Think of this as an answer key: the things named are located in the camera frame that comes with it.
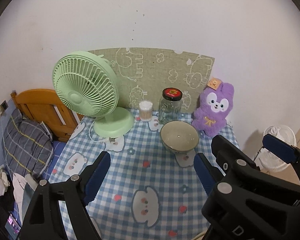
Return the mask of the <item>ceramic floral bowl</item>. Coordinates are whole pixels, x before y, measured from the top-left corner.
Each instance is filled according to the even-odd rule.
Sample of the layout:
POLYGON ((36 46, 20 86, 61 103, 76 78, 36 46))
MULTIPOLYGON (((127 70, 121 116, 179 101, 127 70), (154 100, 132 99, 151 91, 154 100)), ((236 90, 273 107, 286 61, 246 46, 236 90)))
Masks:
POLYGON ((197 130, 183 121, 171 121, 164 124, 160 130, 160 138, 165 148, 174 154, 190 152, 199 143, 197 130))

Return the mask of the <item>white standing fan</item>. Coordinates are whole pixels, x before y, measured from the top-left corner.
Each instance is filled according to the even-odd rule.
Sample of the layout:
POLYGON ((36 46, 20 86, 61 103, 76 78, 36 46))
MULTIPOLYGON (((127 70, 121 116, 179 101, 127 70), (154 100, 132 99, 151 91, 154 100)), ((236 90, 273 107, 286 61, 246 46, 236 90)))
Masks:
POLYGON ((285 170, 293 157, 292 147, 296 147, 296 136, 286 125, 270 126, 262 138, 262 147, 254 157, 254 162, 270 172, 285 170))

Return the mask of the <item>smartphone with lit screen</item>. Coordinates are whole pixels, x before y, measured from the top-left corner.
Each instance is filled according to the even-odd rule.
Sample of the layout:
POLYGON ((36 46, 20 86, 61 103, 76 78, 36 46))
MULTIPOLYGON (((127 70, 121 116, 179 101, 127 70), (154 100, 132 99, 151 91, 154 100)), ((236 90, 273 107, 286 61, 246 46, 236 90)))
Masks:
POLYGON ((8 232, 8 239, 19 239, 21 223, 17 212, 10 213, 5 224, 5 229, 8 232))

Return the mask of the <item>purple plush rabbit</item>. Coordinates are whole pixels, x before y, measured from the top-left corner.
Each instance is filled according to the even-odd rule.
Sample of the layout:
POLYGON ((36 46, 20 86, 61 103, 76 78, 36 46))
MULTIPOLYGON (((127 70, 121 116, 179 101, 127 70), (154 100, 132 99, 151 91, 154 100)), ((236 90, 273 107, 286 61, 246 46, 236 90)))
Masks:
POLYGON ((234 86, 212 79, 199 96, 199 107, 193 113, 191 125, 213 138, 226 126, 226 117, 233 109, 234 86))

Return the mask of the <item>blue checkered tablecloth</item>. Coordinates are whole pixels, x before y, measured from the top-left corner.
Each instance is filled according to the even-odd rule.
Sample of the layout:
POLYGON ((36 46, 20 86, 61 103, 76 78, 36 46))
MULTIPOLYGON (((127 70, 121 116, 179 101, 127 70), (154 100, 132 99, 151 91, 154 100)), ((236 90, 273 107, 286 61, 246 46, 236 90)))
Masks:
POLYGON ((66 181, 94 162, 102 151, 111 157, 110 168, 87 211, 103 239, 192 239, 209 227, 201 209, 207 195, 193 167, 197 153, 211 164, 211 139, 204 133, 194 150, 179 156, 160 138, 161 124, 132 111, 135 122, 125 135, 98 137, 93 119, 85 117, 62 150, 49 181, 66 181))

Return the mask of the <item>glass mug jar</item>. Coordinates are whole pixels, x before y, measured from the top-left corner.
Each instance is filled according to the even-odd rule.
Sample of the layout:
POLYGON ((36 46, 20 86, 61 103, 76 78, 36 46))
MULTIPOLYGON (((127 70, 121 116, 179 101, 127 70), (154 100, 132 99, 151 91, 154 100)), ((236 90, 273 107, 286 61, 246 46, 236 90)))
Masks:
POLYGON ((159 101, 159 123, 166 124, 179 119, 183 93, 177 88, 165 88, 159 101))

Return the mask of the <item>grey plaid pillow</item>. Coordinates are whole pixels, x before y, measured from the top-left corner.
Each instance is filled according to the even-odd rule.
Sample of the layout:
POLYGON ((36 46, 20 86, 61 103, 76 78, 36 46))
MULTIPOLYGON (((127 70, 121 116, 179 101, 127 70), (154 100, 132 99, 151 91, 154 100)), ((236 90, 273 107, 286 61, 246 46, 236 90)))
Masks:
POLYGON ((42 178, 54 155, 47 126, 24 117, 18 109, 12 112, 3 131, 2 148, 10 174, 30 174, 35 180, 42 178))

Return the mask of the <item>cotton swab container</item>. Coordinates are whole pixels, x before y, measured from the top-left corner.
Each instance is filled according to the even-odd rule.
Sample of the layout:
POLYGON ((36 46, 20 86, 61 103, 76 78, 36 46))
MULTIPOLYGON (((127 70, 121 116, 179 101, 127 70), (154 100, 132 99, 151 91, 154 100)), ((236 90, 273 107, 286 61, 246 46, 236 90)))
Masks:
POLYGON ((139 103, 139 118, 141 121, 150 121, 152 119, 153 103, 144 100, 139 103))

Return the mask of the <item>green cartoon fabric board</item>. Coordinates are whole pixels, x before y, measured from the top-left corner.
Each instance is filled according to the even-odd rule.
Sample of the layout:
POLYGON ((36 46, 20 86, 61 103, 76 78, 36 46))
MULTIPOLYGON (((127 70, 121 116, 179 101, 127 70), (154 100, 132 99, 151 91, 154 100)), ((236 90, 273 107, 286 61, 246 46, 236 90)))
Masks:
POLYGON ((210 56, 161 48, 108 48, 92 50, 110 62, 117 76, 118 105, 137 109, 148 100, 153 109, 165 88, 181 90, 181 110, 192 113, 206 87, 215 59, 210 56))

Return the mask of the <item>wooden bed headboard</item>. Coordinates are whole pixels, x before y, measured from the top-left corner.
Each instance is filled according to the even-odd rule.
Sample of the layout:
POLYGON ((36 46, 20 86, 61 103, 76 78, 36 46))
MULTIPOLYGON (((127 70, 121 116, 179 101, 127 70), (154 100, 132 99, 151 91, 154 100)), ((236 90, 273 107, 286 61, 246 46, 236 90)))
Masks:
POLYGON ((67 142, 84 117, 68 109, 53 89, 13 91, 11 98, 24 116, 44 122, 59 141, 67 142))

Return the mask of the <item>green desk fan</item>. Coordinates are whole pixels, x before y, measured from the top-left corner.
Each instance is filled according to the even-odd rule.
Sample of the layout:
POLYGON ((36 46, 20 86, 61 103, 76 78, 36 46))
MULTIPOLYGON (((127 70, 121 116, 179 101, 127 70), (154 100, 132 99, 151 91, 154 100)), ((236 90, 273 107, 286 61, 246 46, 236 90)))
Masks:
POLYGON ((94 118, 93 129, 100 137, 117 138, 134 125, 132 113, 119 103, 117 77, 103 55, 75 51, 54 66, 52 83, 68 109, 94 118))

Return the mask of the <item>wall power socket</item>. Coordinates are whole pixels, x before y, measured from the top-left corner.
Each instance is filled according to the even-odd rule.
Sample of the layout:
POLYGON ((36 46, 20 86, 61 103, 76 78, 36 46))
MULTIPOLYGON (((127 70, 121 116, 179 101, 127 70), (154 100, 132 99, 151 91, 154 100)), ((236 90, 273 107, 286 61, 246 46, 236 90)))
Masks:
POLYGON ((6 100, 4 100, 0 105, 0 117, 6 111, 6 109, 8 109, 8 104, 7 104, 6 100))

